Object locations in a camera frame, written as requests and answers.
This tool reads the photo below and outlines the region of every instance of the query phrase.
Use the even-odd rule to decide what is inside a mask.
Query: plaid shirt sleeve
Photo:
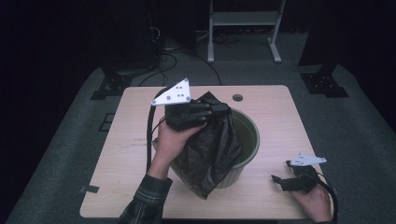
[[[120,215],[120,224],[157,224],[163,220],[163,205],[172,186],[172,180],[161,180],[145,175],[134,194],[134,199]]]

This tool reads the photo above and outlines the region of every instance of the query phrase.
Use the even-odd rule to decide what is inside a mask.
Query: green bucket
[[[230,187],[238,179],[244,167],[256,156],[260,146],[260,134],[256,124],[241,111],[232,108],[233,128],[241,144],[239,160],[227,176],[216,185],[216,189]]]

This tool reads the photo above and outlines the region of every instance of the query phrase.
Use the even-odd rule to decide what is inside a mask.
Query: gray carpet
[[[316,72],[318,66],[297,66],[305,40],[306,34],[279,34],[276,43],[283,63],[275,64],[265,38],[245,35],[231,45],[215,45],[212,66],[222,85],[285,85],[290,89],[313,149],[328,160],[321,167],[338,191],[339,223],[395,223],[396,196],[392,192],[396,190],[396,135],[342,66],[335,69],[333,76],[346,89],[348,98],[308,93],[300,73]],[[177,64],[165,72],[165,85],[184,77],[194,86],[219,85],[214,70],[198,57],[182,53],[185,50],[168,52],[177,58]],[[196,53],[205,59],[206,45],[198,45]],[[173,64],[171,56],[161,57],[162,69]],[[155,72],[158,70],[134,78],[131,86]],[[98,129],[106,113],[116,112],[120,102],[119,96],[90,100],[103,78],[98,68],[80,89],[7,223],[115,222],[79,215],[84,197],[80,187],[90,183],[106,140],[106,133]],[[157,75],[142,86],[162,84],[163,76]]]

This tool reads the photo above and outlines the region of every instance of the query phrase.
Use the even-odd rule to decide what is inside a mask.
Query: black bag
[[[210,105],[221,104],[211,92],[198,100]],[[206,126],[190,137],[171,167],[190,190],[206,200],[232,170],[241,150],[230,108],[225,115],[210,117]]]

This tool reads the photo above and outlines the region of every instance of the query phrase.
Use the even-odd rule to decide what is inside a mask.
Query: white plastic bracket
[[[308,156],[300,153],[298,157],[296,157],[294,160],[290,162],[290,164],[294,166],[307,166],[307,165],[323,163],[323,162],[326,162],[326,159],[314,157],[314,156]]]
[[[184,78],[168,91],[163,92],[159,97],[151,101],[152,105],[177,105],[186,104],[191,100],[190,82]]]

